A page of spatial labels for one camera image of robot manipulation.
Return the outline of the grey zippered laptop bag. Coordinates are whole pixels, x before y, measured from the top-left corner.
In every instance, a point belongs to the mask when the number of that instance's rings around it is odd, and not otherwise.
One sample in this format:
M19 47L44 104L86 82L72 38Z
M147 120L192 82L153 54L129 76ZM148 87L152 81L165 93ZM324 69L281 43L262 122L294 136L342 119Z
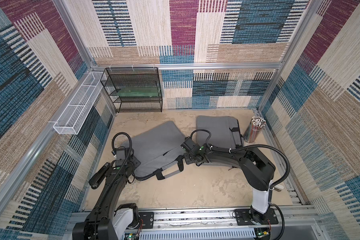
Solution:
M167 121L132 138L133 161L138 160L134 174L139 181L153 176L164 180L184 170L185 135L173 121Z

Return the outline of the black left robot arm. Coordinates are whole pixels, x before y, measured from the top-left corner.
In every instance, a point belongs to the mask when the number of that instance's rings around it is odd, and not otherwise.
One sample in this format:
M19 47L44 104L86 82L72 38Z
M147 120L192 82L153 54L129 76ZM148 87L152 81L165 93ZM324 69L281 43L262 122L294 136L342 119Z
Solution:
M123 240L125 230L139 224L136 204L116 208L129 177L135 174L135 169L140 165L134 157L131 137L124 132L117 133L112 139L112 149L116 159L105 164L90 179L93 189L102 181L105 181L105 186L86 219L75 224L73 240Z

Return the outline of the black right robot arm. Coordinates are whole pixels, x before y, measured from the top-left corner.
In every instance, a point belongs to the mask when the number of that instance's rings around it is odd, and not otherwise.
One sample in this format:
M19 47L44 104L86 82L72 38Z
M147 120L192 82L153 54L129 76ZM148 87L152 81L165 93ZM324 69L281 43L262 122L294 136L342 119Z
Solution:
M262 144L249 145L238 149L227 149L205 143L200 146L192 138L187 137L181 144L187 152L188 159L193 163L219 163L239 168L253 189L253 201L249 210L249 218L255 225L263 224L269 219L267 213L271 206L272 191L290 174L291 165L280 150ZM285 173L278 180L274 180L275 165L260 151L269 149L279 154L285 164Z

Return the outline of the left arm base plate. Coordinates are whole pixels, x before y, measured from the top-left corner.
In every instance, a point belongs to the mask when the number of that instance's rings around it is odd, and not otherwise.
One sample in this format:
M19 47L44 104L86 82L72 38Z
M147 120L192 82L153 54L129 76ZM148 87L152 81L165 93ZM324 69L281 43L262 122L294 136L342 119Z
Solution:
M139 212L139 222L135 229L153 229L155 220L154 212Z

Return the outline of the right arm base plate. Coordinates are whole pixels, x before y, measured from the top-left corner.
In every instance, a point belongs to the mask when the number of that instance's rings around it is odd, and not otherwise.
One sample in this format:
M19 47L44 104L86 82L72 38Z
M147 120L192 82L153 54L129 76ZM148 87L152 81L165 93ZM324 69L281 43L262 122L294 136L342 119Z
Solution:
M234 210L233 217L236 219L238 226L279 224L275 210L272 208L269 208L264 214L252 210L251 208L237 209Z

